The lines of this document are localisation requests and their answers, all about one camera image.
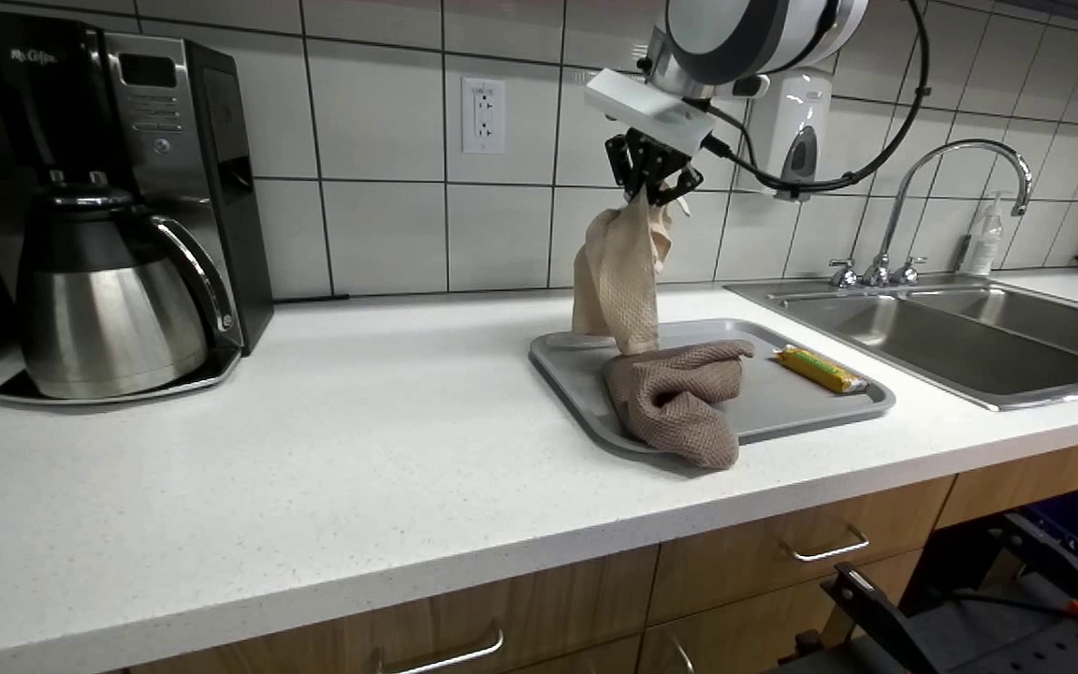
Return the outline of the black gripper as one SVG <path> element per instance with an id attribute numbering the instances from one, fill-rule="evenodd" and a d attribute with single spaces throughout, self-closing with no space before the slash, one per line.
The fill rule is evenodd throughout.
<path id="1" fill-rule="evenodd" d="M 669 150 L 636 128 L 608 139 L 608 160 L 627 203 L 641 194 L 641 178 L 653 207 L 677 203 L 704 184 L 704 173 L 693 169 L 681 150 Z"/>

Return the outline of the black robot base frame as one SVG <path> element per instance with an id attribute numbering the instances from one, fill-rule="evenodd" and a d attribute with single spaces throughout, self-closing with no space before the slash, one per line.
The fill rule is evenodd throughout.
<path id="1" fill-rule="evenodd" d="M 919 616 L 864 569 L 838 565 L 825 592 L 854 638 L 800 632 L 777 674 L 1078 674 L 1078 552 L 1019 515 L 995 517 L 989 540 L 1019 575 L 946 590 Z"/>

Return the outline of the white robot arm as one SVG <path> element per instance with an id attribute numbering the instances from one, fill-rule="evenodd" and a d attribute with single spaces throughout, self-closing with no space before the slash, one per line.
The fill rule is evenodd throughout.
<path id="1" fill-rule="evenodd" d="M 623 137 L 608 139 L 629 203 L 668 207 L 704 184 L 693 157 L 724 157 L 710 137 L 724 85 L 759 94 L 777 76 L 820 63 L 861 26 L 869 0 L 662 0 L 636 76 L 594 73 L 586 99 Z"/>

